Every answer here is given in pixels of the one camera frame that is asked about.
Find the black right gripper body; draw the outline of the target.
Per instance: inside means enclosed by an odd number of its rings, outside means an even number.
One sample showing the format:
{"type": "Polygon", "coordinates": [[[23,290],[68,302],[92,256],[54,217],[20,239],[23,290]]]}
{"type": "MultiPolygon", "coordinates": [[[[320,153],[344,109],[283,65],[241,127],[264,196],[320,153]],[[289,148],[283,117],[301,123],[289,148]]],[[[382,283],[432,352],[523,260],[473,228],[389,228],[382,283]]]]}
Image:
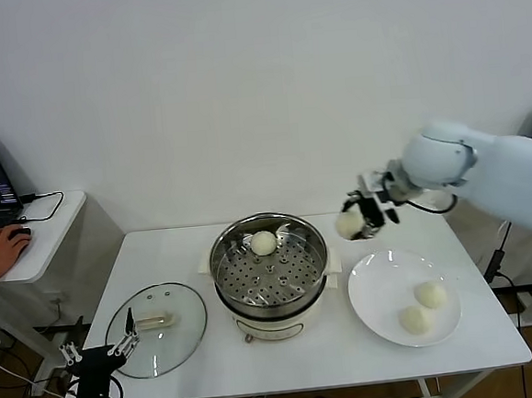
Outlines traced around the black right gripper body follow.
{"type": "Polygon", "coordinates": [[[380,226],[380,228],[385,225],[383,213],[374,198],[363,196],[360,207],[365,225],[380,226]]]}

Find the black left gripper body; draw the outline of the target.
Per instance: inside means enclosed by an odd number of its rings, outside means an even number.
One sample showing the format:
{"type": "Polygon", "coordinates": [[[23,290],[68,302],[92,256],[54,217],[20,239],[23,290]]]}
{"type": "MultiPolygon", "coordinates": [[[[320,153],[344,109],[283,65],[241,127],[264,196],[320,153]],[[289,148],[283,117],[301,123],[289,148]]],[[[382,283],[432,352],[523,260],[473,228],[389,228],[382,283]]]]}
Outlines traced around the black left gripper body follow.
{"type": "Polygon", "coordinates": [[[76,398],[109,398],[110,376],[127,362],[121,352],[109,354],[111,348],[107,345],[85,349],[81,360],[69,368],[78,380],[76,398]]]}

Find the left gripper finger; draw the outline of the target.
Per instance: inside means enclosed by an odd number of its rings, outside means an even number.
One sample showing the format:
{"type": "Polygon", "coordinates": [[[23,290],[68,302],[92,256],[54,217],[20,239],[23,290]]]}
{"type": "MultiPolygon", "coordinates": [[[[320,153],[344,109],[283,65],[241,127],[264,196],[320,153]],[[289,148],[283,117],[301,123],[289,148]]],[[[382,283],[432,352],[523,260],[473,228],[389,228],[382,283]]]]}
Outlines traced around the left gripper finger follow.
{"type": "Polygon", "coordinates": [[[74,342],[61,344],[59,348],[67,366],[73,366],[75,363],[82,361],[81,355],[74,342]]]}
{"type": "Polygon", "coordinates": [[[108,356],[129,357],[140,341],[131,307],[127,311],[125,322],[124,336],[108,350],[108,356]]]}

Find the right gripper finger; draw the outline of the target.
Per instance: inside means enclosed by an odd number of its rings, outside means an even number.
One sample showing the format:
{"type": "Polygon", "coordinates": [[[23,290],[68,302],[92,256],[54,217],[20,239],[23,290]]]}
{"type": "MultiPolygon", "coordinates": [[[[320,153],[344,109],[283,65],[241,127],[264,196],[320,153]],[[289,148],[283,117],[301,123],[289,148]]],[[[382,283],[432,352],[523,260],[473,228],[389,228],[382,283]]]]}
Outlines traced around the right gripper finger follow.
{"type": "Polygon", "coordinates": [[[342,205],[341,212],[346,213],[352,210],[353,208],[356,208],[358,210],[361,210],[360,204],[361,200],[363,199],[360,192],[349,192],[347,194],[346,201],[342,205]]]}
{"type": "Polygon", "coordinates": [[[373,239],[379,232],[380,226],[363,225],[362,228],[351,236],[352,241],[373,239]]]}

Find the person's bare hand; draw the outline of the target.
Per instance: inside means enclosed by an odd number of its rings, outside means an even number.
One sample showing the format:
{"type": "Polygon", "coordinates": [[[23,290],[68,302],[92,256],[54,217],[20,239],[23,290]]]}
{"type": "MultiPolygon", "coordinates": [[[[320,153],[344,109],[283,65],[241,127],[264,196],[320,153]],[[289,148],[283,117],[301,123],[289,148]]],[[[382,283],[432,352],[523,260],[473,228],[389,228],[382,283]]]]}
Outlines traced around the person's bare hand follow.
{"type": "Polygon", "coordinates": [[[31,235],[21,230],[22,226],[15,224],[0,228],[0,278],[15,265],[20,254],[29,246],[31,235]]]}

